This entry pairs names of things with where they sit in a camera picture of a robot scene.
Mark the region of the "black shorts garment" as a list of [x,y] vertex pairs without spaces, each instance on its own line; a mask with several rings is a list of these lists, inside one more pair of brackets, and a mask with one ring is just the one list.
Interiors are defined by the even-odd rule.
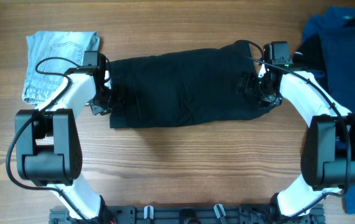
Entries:
[[109,63],[113,129],[251,120],[276,106],[254,80],[249,43]]

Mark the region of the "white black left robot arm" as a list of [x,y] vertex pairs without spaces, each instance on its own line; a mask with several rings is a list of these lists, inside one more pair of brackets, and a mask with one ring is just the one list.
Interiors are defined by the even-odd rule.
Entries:
[[109,72],[99,66],[70,68],[62,75],[60,88],[36,110],[20,110],[15,117],[16,135],[6,156],[9,178],[26,186],[11,172],[11,154],[16,152],[21,179],[31,190],[49,190],[66,206],[72,223],[115,223],[102,196],[81,173],[83,155],[75,120],[87,103],[107,100],[105,80]]

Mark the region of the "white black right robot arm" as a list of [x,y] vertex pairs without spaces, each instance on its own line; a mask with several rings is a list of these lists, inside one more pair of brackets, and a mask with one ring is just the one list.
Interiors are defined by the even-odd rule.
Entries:
[[282,70],[249,77],[247,87],[258,96],[272,88],[277,101],[285,98],[305,120],[308,130],[300,175],[273,195],[264,213],[269,223],[291,223],[310,216],[328,197],[348,196],[355,186],[355,113],[339,104],[317,84],[310,72]]

